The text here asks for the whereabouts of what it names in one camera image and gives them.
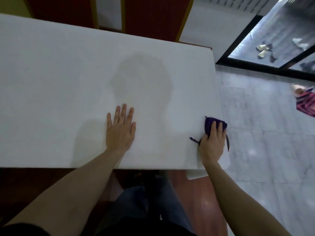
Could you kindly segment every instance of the marble floor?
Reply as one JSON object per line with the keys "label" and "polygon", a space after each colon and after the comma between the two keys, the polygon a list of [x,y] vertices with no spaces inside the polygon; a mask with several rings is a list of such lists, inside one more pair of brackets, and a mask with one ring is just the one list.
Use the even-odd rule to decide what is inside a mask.
{"label": "marble floor", "polygon": [[293,236],[314,235],[315,118],[295,109],[290,84],[315,82],[219,65],[216,71],[230,139],[226,172]]}

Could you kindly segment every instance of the left hand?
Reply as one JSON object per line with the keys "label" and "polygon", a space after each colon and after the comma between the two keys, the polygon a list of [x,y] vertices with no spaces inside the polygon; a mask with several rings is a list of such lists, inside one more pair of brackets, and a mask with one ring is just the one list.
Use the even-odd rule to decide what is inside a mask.
{"label": "left hand", "polygon": [[116,107],[114,122],[111,114],[107,114],[106,146],[109,151],[116,151],[124,155],[135,139],[136,122],[132,123],[134,108],[131,108],[126,118],[127,105],[124,103],[122,111],[120,106]]}

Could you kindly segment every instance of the cleaning rag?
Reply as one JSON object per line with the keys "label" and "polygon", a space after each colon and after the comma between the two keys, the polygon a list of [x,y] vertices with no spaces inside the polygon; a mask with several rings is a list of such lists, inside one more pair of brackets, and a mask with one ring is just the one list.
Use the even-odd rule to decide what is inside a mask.
{"label": "cleaning rag", "polygon": [[[225,121],[222,121],[222,120],[219,120],[216,118],[212,118],[212,117],[207,117],[207,116],[205,116],[205,117],[206,117],[206,120],[204,121],[204,132],[208,136],[210,136],[211,126],[212,126],[213,121],[215,121],[215,125],[216,125],[217,129],[219,127],[220,122],[222,123],[222,130],[223,131],[227,128],[227,123]],[[200,145],[201,139],[199,141],[197,141],[196,139],[193,139],[193,138],[189,138],[189,139]]]}

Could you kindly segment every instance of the white table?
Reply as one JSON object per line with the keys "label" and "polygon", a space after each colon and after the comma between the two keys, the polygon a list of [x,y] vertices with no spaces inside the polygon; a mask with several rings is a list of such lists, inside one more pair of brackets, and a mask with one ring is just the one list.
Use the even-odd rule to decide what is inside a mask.
{"label": "white table", "polygon": [[1,14],[0,50],[0,167],[81,166],[127,103],[137,132],[117,168],[203,168],[189,137],[222,119],[210,49]]}

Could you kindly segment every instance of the jeans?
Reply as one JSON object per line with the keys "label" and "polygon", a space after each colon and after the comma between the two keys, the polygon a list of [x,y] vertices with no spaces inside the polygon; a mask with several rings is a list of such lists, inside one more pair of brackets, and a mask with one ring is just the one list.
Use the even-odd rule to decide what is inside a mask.
{"label": "jeans", "polygon": [[95,233],[118,223],[124,217],[166,220],[194,233],[170,181],[154,175],[139,185],[127,188],[106,212]]}

